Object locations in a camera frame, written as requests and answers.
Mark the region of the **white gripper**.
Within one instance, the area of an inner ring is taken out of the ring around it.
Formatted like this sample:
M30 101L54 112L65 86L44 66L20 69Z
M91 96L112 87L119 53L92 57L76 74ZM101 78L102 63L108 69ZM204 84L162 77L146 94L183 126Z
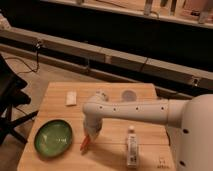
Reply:
M99 136L102 129L103 120L101 118L95 118L85 116L83 121L84 131L86 133L85 138L88 142L93 142Z

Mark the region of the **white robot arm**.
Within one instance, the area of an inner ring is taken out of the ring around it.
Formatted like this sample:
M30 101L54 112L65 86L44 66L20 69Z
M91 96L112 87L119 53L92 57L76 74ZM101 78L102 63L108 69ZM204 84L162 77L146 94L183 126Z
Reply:
M177 171L213 171L213 94L190 100L110 102L96 92L83 104L84 130L95 139L104 118L141 121L181 129Z

